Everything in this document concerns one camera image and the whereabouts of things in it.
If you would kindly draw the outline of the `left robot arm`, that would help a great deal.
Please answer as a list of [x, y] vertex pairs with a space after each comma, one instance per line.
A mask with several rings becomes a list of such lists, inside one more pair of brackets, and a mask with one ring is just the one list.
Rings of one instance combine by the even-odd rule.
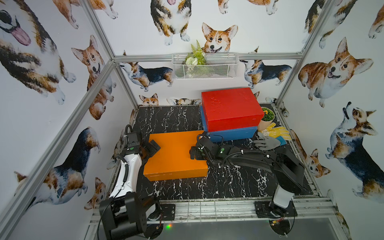
[[148, 219], [163, 217], [163, 210], [156, 197], [139, 198], [137, 183], [139, 172], [160, 146], [146, 141], [131, 125], [123, 130], [122, 149], [115, 155], [120, 172], [109, 198], [99, 206], [100, 222], [108, 240], [125, 240], [147, 232]]

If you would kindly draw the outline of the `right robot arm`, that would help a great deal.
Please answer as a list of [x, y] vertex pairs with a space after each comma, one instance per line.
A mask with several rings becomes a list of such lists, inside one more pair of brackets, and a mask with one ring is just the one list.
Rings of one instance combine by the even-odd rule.
[[273, 207], [286, 209], [295, 195], [311, 192], [304, 186], [305, 165], [283, 148], [279, 140], [259, 134], [254, 143], [257, 150], [219, 145], [204, 132], [197, 136], [197, 143], [189, 153], [192, 160], [206, 160], [216, 167], [249, 167], [272, 173], [278, 183], [271, 201]]

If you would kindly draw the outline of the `orange shoebox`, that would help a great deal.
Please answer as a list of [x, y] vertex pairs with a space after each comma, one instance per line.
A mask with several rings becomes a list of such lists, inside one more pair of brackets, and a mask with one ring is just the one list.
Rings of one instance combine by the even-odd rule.
[[151, 182], [200, 178], [208, 175], [205, 160], [192, 160], [190, 149], [203, 131], [151, 134], [161, 149], [145, 164], [143, 175]]

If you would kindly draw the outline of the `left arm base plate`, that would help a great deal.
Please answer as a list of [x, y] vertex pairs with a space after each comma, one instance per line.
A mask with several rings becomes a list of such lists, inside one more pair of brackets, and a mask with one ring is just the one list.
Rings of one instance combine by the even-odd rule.
[[160, 204], [161, 207], [161, 220], [163, 221], [174, 221], [176, 214], [175, 204]]

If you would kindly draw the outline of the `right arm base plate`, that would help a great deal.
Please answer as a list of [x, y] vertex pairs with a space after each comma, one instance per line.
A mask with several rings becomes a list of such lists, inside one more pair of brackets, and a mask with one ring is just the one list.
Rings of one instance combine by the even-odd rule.
[[258, 218], [280, 219], [298, 216], [293, 201], [290, 201], [285, 209], [275, 205], [272, 201], [258, 201], [254, 202], [254, 205]]

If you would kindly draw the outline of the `red shoebox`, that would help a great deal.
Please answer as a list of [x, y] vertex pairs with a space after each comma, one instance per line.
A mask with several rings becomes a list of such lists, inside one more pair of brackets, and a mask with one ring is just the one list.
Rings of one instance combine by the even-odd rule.
[[250, 88], [203, 92], [202, 107], [210, 132], [257, 127], [264, 117]]

